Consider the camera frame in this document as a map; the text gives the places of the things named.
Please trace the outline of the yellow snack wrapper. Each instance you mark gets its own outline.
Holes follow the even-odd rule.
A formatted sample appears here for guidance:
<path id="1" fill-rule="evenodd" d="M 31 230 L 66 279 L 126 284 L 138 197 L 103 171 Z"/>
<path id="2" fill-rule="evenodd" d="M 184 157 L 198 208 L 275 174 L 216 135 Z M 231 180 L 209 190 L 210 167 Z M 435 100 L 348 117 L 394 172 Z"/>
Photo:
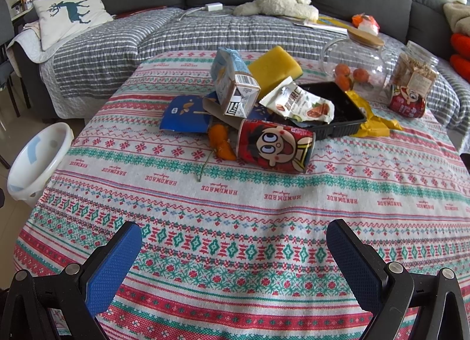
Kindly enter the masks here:
<path id="1" fill-rule="evenodd" d="M 366 121 L 361 123 L 358 131 L 352 137 L 389 137 L 392 130 L 403 130 L 397 120 L 387 120 L 375 115 L 369 102 L 355 91 L 348 90 L 346 95 L 355 103 L 366 118 Z"/>

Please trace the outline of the black plastic tray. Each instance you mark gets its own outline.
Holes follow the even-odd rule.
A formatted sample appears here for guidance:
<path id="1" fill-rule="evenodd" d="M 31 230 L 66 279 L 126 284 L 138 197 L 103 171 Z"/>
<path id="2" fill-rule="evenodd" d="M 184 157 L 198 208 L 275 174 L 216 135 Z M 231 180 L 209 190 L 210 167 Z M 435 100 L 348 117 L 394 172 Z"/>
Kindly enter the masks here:
<path id="1" fill-rule="evenodd" d="M 315 134 L 317 141 L 354 135 L 366 121 L 364 113 L 348 95 L 334 82 L 300 84 L 300 87 L 323 99 L 331 101 L 335 107 L 334 118 L 330 124 L 321 121 L 312 123 L 295 123 L 273 113 L 272 121 L 295 128 L 303 128 Z"/>

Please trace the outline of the red cartoon drink can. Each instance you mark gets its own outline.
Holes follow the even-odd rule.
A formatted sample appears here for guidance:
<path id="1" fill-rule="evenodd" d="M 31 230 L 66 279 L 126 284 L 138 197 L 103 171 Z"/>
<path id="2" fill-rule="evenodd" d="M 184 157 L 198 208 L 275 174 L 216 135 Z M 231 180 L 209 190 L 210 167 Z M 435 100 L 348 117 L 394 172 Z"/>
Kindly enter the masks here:
<path id="1" fill-rule="evenodd" d="M 305 173 L 315 146 L 315 134 L 306 129 L 264 120 L 241 122 L 236 156 L 269 170 Z"/>

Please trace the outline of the orange peel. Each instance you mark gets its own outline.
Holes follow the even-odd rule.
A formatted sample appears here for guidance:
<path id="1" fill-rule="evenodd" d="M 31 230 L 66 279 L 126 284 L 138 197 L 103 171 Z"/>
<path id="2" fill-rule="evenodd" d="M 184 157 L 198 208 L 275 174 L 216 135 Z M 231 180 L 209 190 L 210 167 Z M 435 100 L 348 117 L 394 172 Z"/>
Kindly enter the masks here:
<path id="1" fill-rule="evenodd" d="M 213 124 L 208 130 L 209 145 L 217 158 L 235 161 L 236 155 L 229 142 L 229 130 L 220 123 Z"/>

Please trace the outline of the blue almond snack box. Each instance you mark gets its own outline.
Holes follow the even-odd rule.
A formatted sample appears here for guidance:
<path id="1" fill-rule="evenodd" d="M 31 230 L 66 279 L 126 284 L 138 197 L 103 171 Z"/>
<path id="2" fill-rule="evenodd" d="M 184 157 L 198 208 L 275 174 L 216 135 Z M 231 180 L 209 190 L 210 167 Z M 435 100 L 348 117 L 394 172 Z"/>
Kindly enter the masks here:
<path id="1" fill-rule="evenodd" d="M 180 95 L 170 102 L 162 115 L 161 130 L 181 133 L 206 133 L 212 115 L 204 110 L 203 97 Z"/>

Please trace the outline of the white snack wrapper bag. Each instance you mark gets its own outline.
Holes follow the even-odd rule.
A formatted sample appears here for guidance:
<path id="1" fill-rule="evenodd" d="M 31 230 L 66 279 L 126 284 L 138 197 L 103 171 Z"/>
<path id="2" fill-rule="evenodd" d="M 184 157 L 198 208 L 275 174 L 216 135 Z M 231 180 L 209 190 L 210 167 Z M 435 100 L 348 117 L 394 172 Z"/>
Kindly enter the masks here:
<path id="1" fill-rule="evenodd" d="M 335 117 L 335 106 L 331 101 L 309 93 L 291 77 L 283 80 L 259 103 L 267 110 L 296 122 L 320 121 L 330 124 Z"/>

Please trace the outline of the light blue milk carton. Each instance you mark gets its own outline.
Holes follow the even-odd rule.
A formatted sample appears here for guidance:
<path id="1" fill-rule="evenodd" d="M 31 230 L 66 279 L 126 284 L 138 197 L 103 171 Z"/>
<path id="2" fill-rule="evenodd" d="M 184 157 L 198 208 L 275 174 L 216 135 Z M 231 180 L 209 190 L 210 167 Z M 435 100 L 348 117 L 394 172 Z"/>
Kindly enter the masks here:
<path id="1" fill-rule="evenodd" d="M 221 111 L 247 118 L 261 88 L 236 50 L 220 47 L 210 68 Z"/>

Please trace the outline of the yellow green sponge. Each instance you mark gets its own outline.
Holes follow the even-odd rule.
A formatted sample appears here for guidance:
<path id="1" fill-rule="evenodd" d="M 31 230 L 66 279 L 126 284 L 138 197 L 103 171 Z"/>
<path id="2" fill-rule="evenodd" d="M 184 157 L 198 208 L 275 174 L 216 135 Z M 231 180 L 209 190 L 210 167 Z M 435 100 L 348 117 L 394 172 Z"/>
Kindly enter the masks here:
<path id="1" fill-rule="evenodd" d="M 303 74 L 300 64 L 281 46 L 267 51 L 249 64 L 248 69 L 261 88 L 258 101 L 286 78 L 295 80 Z"/>

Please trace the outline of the white trash bin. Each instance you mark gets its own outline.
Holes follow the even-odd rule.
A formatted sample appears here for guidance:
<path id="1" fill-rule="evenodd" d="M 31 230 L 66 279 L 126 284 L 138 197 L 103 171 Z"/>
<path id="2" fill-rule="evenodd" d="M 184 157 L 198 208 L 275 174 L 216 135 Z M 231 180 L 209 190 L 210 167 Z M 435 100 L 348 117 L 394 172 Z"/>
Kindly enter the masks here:
<path id="1" fill-rule="evenodd" d="M 73 130 L 65 122 L 52 124 L 36 134 L 11 165 L 7 178 L 9 195 L 34 208 L 73 139 Z"/>

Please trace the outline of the tangerine in jar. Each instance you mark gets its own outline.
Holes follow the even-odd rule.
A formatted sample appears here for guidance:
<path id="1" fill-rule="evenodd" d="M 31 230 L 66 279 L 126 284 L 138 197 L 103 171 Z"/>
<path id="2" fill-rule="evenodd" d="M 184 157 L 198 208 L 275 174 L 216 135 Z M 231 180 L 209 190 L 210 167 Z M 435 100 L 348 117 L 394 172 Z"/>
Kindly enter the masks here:
<path id="1" fill-rule="evenodd" d="M 363 68 L 357 68 L 353 71 L 353 79 L 359 83 L 369 82 L 369 73 Z"/>
<path id="2" fill-rule="evenodd" d="M 335 75 L 336 76 L 350 76 L 350 67 L 344 63 L 339 63 L 335 66 Z"/>
<path id="3" fill-rule="evenodd" d="M 352 87 L 352 81 L 350 79 L 349 76 L 345 76 L 345 75 L 337 75 L 335 77 L 335 83 L 339 86 L 339 88 L 341 90 L 343 90 L 344 92 L 347 92 L 348 90 L 351 89 Z"/>

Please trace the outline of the glass jar with wooden lid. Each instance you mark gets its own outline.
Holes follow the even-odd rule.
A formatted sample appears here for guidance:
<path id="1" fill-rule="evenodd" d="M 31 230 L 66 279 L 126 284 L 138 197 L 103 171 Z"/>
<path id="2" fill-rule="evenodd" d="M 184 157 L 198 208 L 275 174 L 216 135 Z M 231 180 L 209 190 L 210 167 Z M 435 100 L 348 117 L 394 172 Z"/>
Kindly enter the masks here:
<path id="1" fill-rule="evenodd" d="M 344 63 L 350 67 L 351 90 L 370 101 L 379 101 L 385 89 L 387 69 L 385 62 L 385 43 L 377 36 L 349 28 L 345 36 L 326 43 L 319 56 L 319 64 L 333 81 L 335 66 Z M 368 71 L 369 82 L 359 83 L 353 79 L 353 71 L 363 68 Z"/>

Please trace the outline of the red cushion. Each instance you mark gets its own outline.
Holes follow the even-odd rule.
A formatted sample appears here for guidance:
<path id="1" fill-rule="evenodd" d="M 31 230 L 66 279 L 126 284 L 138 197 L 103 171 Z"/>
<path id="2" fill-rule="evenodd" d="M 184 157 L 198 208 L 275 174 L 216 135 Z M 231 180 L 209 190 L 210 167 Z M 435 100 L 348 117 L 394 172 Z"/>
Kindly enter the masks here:
<path id="1" fill-rule="evenodd" d="M 470 37 L 455 33 L 450 41 L 455 53 L 451 55 L 449 62 L 460 77 L 470 82 Z"/>

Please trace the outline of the beige blanket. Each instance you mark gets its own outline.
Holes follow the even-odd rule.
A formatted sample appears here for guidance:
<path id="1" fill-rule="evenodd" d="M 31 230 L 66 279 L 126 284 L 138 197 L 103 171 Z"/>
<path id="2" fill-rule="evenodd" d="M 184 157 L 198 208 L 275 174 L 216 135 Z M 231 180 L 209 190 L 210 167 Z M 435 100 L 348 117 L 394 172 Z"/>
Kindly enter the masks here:
<path id="1" fill-rule="evenodd" d="M 444 14 L 454 34 L 470 36 L 470 6 L 460 3 L 446 3 Z"/>

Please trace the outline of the white plush toy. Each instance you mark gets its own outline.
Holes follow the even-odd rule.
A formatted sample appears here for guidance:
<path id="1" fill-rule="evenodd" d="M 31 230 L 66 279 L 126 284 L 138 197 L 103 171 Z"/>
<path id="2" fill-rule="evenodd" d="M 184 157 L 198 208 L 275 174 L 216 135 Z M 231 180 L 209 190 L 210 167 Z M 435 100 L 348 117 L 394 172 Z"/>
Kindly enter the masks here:
<path id="1" fill-rule="evenodd" d="M 316 22 L 319 10 L 311 4 L 311 0 L 254 0 L 236 6 L 234 15 L 286 16 Z"/>

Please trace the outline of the white power adapter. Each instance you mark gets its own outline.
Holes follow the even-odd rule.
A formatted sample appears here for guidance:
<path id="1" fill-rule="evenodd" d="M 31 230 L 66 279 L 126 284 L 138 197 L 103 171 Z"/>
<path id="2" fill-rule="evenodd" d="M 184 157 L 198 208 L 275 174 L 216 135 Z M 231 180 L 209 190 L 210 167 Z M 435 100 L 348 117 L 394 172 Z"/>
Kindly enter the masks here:
<path id="1" fill-rule="evenodd" d="M 221 11 L 223 9 L 223 4 L 220 2 L 209 3 L 206 4 L 203 9 L 208 12 Z"/>

